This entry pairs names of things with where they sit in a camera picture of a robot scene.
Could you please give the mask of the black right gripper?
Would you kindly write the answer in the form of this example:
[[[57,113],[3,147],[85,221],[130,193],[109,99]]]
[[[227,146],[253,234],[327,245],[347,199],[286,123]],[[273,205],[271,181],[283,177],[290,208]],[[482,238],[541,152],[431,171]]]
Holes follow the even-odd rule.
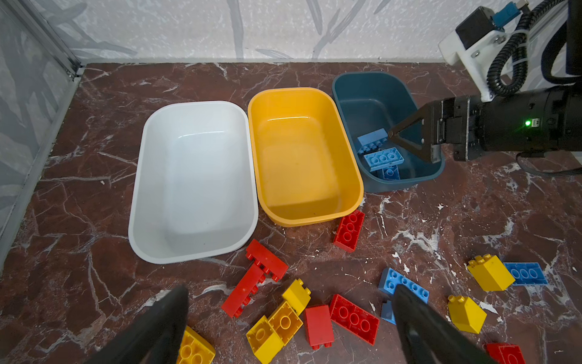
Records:
[[[553,151],[581,151],[581,85],[562,85],[498,96],[434,101],[394,126],[391,142],[424,162],[442,160],[440,144],[453,146],[454,159],[469,161],[492,152],[541,157]]]

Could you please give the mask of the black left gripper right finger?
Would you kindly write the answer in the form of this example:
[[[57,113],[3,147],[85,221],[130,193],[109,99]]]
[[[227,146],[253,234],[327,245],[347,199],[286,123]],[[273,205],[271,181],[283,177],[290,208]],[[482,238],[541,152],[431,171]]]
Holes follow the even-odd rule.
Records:
[[[409,288],[392,298],[396,327],[407,363],[494,363]]]

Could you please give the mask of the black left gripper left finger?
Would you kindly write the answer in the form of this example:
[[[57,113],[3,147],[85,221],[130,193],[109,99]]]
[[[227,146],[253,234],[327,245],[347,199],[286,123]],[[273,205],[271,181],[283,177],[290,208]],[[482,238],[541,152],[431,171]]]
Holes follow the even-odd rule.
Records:
[[[87,362],[177,362],[188,308],[188,290],[180,285],[154,303]]]

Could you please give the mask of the yellow long lego brick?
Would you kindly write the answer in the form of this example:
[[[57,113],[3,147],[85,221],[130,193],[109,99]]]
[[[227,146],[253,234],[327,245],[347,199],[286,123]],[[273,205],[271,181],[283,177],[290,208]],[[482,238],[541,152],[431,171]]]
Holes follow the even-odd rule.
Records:
[[[206,339],[192,330],[191,327],[185,327],[177,364],[211,364],[215,355],[214,347]]]

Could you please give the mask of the teal plastic container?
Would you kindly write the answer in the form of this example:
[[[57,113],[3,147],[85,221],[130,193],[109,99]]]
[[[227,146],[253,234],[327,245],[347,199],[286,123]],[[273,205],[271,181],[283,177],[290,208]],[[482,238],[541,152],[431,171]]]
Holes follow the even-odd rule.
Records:
[[[382,72],[355,72],[340,75],[333,81],[333,99],[362,176],[367,193],[404,190],[439,177],[445,160],[436,164],[422,161],[389,139],[378,149],[396,147],[404,158],[398,165],[400,180],[383,180],[379,171],[370,171],[364,155],[356,151],[356,139],[366,133],[384,129],[387,134],[401,121],[418,110],[407,87],[398,78]]]

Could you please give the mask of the red lego brick front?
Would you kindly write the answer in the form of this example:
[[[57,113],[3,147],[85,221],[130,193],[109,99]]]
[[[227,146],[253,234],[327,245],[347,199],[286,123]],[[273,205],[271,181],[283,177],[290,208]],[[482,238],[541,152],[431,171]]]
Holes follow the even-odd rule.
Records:
[[[525,364],[523,353],[518,345],[491,343],[485,345],[485,350],[500,364]]]

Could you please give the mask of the red long lego brick centre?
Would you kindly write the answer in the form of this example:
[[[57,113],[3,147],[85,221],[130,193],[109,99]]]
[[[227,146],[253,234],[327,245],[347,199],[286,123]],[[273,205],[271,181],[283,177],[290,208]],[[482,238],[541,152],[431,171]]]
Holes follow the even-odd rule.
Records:
[[[371,346],[375,345],[380,320],[345,297],[334,294],[330,303],[330,318]]]

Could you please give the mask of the small red lego brick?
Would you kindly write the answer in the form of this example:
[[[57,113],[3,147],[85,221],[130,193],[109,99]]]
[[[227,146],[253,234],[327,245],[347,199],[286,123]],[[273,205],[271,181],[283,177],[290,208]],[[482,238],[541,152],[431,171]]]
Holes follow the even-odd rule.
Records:
[[[321,346],[331,347],[335,338],[329,306],[308,307],[305,314],[307,339],[311,348],[318,350]]]

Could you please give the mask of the yellow lego brick cluster lower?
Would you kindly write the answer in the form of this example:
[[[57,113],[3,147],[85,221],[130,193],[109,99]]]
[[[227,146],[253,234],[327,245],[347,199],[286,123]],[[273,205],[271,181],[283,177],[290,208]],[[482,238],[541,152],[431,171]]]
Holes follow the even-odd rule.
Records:
[[[269,364],[283,349],[283,341],[264,315],[246,334],[255,357]]]

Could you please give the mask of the yellow lego brick cluster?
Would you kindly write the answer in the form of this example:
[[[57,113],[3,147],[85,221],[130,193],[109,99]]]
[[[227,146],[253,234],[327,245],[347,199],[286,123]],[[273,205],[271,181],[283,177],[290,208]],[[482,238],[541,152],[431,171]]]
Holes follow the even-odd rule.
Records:
[[[311,291],[304,286],[302,279],[296,279],[282,294],[283,299],[300,315],[311,300]]]
[[[264,315],[246,334],[255,357],[269,364],[283,349],[283,341]]]
[[[303,321],[288,302],[283,301],[269,316],[268,322],[286,346],[303,326]]]

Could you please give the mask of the yellow lego brick cluster middle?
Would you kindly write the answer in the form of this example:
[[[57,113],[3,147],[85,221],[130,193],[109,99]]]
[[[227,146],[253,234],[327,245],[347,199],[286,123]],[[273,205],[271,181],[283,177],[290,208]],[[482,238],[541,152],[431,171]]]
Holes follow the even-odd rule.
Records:
[[[268,322],[286,346],[303,326],[303,321],[288,302],[283,301],[269,316]]]

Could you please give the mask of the red lego brick near yellow container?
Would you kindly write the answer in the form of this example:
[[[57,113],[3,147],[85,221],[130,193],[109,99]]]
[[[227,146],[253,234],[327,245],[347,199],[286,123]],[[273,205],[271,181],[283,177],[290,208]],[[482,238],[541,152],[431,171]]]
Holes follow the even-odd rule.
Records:
[[[365,214],[355,210],[341,219],[333,244],[347,253],[354,253],[359,241]]]

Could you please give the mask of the red lego brick upper left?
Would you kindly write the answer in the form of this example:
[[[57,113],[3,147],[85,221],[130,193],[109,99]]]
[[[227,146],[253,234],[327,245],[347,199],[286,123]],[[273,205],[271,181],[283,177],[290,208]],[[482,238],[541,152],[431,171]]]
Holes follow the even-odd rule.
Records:
[[[265,274],[270,274],[272,279],[279,282],[286,274],[289,266],[274,255],[269,249],[252,240],[246,249],[246,257],[253,261]]]

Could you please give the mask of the yellow plastic container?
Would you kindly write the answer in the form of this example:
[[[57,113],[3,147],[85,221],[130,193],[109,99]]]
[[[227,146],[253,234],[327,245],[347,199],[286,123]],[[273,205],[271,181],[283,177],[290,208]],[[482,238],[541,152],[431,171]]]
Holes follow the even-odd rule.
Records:
[[[310,87],[268,89],[248,105],[259,203],[293,228],[359,208],[364,186],[335,102]]]

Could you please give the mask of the white plastic container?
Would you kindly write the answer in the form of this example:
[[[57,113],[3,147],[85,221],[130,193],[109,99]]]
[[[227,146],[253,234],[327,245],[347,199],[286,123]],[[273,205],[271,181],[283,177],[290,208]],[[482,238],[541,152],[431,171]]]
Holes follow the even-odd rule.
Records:
[[[259,217],[249,120],[227,101],[175,103],[146,121],[128,238],[158,265],[230,253]]]

